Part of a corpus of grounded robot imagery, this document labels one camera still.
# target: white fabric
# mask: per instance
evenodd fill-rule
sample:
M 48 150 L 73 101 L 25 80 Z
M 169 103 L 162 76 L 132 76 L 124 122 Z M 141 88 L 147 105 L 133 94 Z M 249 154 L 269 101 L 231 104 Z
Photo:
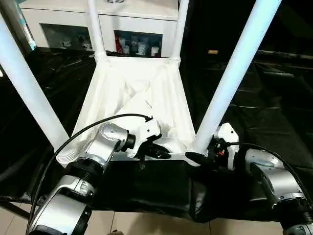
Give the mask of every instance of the white fabric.
M 162 137 L 174 138 L 176 146 L 188 148 L 195 137 L 178 64 L 169 59 L 98 60 L 74 133 L 97 120 L 123 113 L 153 116 Z M 113 122 L 131 133 L 144 119 L 123 117 Z M 80 141 L 91 138 L 95 131 L 85 133 Z

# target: glass cabinet door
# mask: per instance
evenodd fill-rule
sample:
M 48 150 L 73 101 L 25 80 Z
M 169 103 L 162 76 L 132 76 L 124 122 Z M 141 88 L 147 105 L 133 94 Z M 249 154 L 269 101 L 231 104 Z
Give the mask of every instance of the glass cabinet door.
M 92 50 L 87 27 L 48 23 L 41 23 L 40 25 L 49 47 Z
M 116 52 L 130 56 L 161 57 L 162 34 L 114 30 Z

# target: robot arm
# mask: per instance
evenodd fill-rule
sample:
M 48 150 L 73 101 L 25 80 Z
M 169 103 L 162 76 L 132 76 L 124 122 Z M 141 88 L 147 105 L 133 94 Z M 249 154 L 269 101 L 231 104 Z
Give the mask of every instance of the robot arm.
M 29 234 L 84 234 L 91 216 L 89 204 L 114 152 L 131 150 L 134 156 L 150 137 L 160 137 L 154 119 L 142 125 L 136 135 L 113 123 L 102 124 L 95 138 L 85 145 L 76 161 L 66 167 L 66 174 L 37 210 Z
M 227 157 L 227 168 L 234 170 L 236 159 L 243 157 L 239 156 L 238 135 L 229 123 L 225 123 L 218 128 L 214 138 L 217 142 L 218 158 Z M 244 168 L 262 185 L 284 229 L 284 234 L 312 235 L 312 208 L 294 176 L 278 157 L 268 151 L 252 147 L 253 145 L 250 144 L 245 152 Z

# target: red object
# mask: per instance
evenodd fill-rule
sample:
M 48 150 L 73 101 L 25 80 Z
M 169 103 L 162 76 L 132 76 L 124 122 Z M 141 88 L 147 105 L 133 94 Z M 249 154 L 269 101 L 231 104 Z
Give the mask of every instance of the red object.
M 117 35 L 115 36 L 115 45 L 116 45 L 116 52 L 122 54 L 123 48 L 122 48 L 122 45 L 119 43 L 119 37 Z

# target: shelf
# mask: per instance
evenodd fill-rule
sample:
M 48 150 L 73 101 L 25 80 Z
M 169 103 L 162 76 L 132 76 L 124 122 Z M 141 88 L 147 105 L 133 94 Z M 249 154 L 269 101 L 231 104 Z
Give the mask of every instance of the shelf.
M 98 14 L 177 21 L 178 0 L 125 0 L 108 3 L 96 0 Z M 23 9 L 41 9 L 88 13 L 87 0 L 26 0 Z

